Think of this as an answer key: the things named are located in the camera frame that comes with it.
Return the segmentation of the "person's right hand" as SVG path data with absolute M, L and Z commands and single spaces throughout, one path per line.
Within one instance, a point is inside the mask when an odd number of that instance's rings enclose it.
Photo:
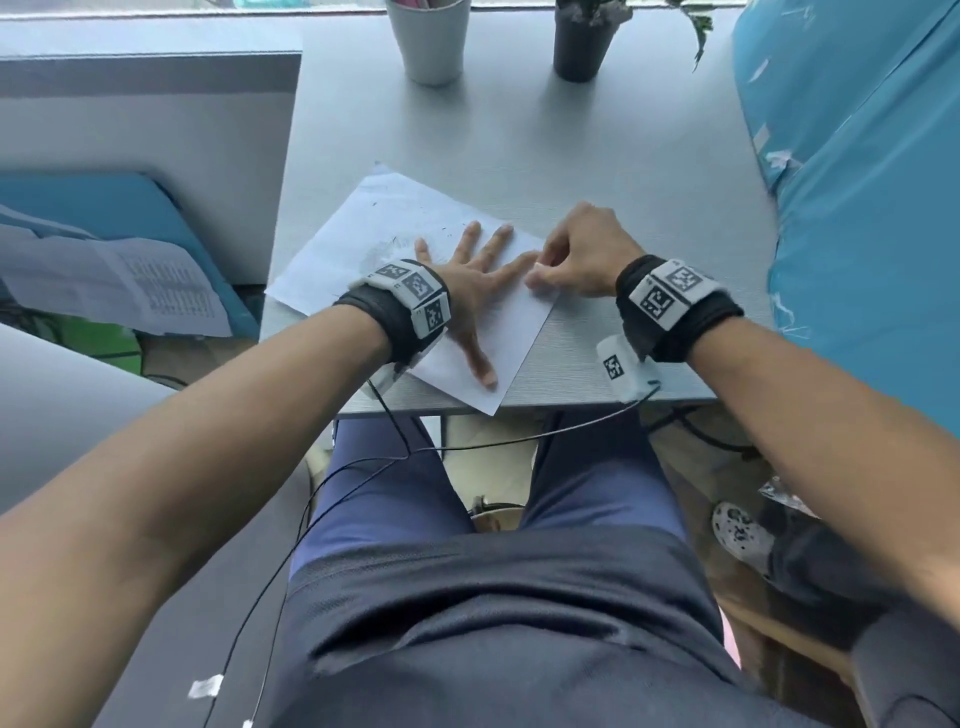
M 578 202 L 555 229 L 567 229 L 570 254 L 567 292 L 585 298 L 613 298 L 621 273 L 646 255 L 619 223 L 616 213 L 587 201 Z

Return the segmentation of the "person's left hand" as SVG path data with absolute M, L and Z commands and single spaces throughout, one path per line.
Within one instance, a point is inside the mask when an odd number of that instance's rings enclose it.
M 451 320 L 446 326 L 447 335 L 458 346 L 461 332 L 476 331 L 478 335 L 479 317 L 527 273 L 539 255 L 525 251 L 497 268 L 495 264 L 482 264 L 482 248 L 489 240 L 481 244 L 481 234 L 480 222 L 469 222 L 449 261 L 435 262 L 437 267 L 429 268 L 448 289 Z

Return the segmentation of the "white paper sheet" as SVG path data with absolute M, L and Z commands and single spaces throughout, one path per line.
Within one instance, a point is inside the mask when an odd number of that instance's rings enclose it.
M 414 179 L 377 165 L 267 287 L 267 295 L 306 316 L 330 306 L 349 284 L 398 260 L 411 259 L 418 238 L 432 259 L 447 262 L 471 222 L 485 236 L 503 221 Z M 479 342 L 498 386 L 472 375 L 462 350 L 441 338 L 411 376 L 487 416 L 495 415 L 521 370 L 558 294 L 513 285 L 478 322 Z

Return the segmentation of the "person's right forearm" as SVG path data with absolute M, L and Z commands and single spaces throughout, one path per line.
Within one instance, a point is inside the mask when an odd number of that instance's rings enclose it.
M 792 492 L 960 632 L 960 440 L 744 318 L 688 357 Z

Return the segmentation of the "person's left forearm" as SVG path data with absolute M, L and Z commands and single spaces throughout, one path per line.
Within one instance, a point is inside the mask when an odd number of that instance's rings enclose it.
M 90 728 L 156 614 L 390 358 L 336 305 L 151 407 L 0 516 L 0 728 Z

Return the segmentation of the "person's blue trousers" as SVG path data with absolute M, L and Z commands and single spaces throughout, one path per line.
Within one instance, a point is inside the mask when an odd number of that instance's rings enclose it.
M 617 407 L 559 411 L 534 458 L 521 528 L 652 527 L 688 539 L 683 513 L 638 414 Z M 290 573 L 338 552 L 474 533 L 441 455 L 418 418 L 340 419 L 312 529 Z

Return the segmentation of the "white cup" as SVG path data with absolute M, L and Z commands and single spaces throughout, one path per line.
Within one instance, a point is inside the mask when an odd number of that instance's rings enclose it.
M 463 73 L 472 0 L 385 0 L 407 77 L 442 88 Z

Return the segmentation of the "black plant pot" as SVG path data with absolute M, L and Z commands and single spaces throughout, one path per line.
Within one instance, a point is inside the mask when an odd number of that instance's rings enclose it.
M 632 16 L 626 0 L 556 0 L 553 68 L 558 78 L 592 81 L 618 29 Z

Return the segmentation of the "person's dark shirt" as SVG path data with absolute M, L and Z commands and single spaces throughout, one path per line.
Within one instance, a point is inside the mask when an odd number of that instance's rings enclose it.
M 741 671 L 695 552 L 654 527 L 323 557 L 278 638 L 261 728 L 821 728 Z

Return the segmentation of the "blue folder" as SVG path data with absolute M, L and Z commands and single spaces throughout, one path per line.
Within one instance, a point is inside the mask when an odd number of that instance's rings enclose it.
M 235 337 L 257 339 L 246 307 L 165 188 L 138 173 L 0 172 L 0 224 L 42 236 L 149 238 L 186 250 L 223 304 Z

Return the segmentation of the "green plant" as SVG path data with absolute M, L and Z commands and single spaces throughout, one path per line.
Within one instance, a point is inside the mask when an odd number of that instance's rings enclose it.
M 556 0 L 558 17 L 572 21 L 590 30 L 618 30 L 631 20 L 636 0 Z M 713 4 L 709 0 L 654 0 L 667 9 L 682 14 L 690 23 L 698 43 L 694 67 L 698 67 L 705 52 L 714 19 L 710 16 Z

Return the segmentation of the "grey partition panel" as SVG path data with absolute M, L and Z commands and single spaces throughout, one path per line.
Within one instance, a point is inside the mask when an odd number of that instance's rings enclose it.
M 234 285 L 268 278 L 301 52 L 0 59 L 0 169 L 139 172 Z

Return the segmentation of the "printed paper sheet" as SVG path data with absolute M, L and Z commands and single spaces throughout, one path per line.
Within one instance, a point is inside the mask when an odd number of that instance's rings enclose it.
M 222 298 L 185 249 L 104 240 L 0 204 L 0 285 L 21 308 L 154 335 L 231 337 Z

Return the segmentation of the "white patterned shoe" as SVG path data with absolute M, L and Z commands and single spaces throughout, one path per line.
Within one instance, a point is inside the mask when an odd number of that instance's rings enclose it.
M 711 529 L 717 543 L 735 560 L 762 578 L 770 574 L 776 537 L 737 505 L 721 501 L 712 509 Z

